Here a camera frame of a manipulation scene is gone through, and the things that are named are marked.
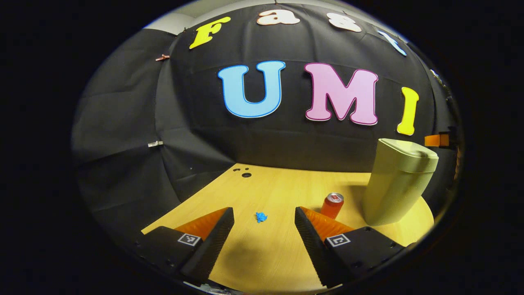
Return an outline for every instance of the wooden table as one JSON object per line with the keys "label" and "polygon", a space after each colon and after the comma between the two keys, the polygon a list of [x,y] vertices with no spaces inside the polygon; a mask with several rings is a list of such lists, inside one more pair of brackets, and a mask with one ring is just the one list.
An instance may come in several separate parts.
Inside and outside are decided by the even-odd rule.
{"label": "wooden table", "polygon": [[[243,173],[252,176],[242,177]],[[360,201],[370,173],[319,172],[235,164],[178,207],[142,230],[175,228],[224,207],[233,207],[235,225],[209,279],[247,293],[315,294],[325,291],[294,224],[295,207],[320,211],[326,195],[344,196],[336,220],[350,227],[367,226]],[[267,220],[257,223],[255,213]],[[433,225],[420,197],[401,221],[374,227],[406,246]]]}

